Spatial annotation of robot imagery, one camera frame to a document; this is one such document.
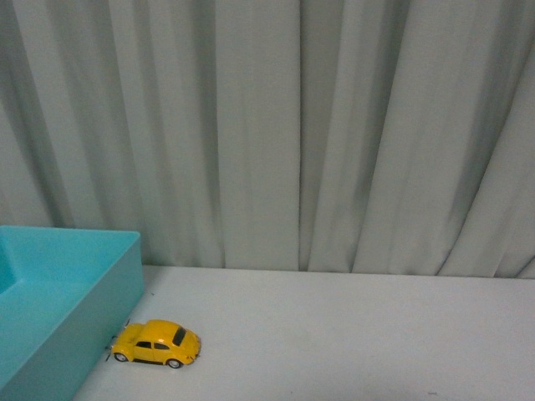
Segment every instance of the white table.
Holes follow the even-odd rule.
[[[201,357],[99,360],[77,401],[534,400],[535,281],[145,267],[132,322]]]

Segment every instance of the plastic bin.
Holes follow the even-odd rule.
[[[137,232],[0,226],[0,399],[71,399],[142,293]]]

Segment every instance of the car windshield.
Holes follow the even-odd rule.
[[[178,330],[176,330],[176,334],[173,337],[173,344],[175,344],[177,347],[182,344],[182,340],[184,339],[184,336],[186,335],[186,330],[183,327],[180,327]]]

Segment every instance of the toy car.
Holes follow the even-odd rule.
[[[129,324],[111,348],[119,362],[156,363],[174,369],[193,363],[200,351],[201,339],[194,332],[165,320]]]

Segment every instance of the car wheel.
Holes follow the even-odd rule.
[[[123,355],[122,353],[114,353],[114,358],[117,359],[119,362],[128,361],[128,358],[125,355]]]
[[[173,369],[181,368],[184,363],[177,361],[176,359],[170,359],[167,361],[167,366]]]

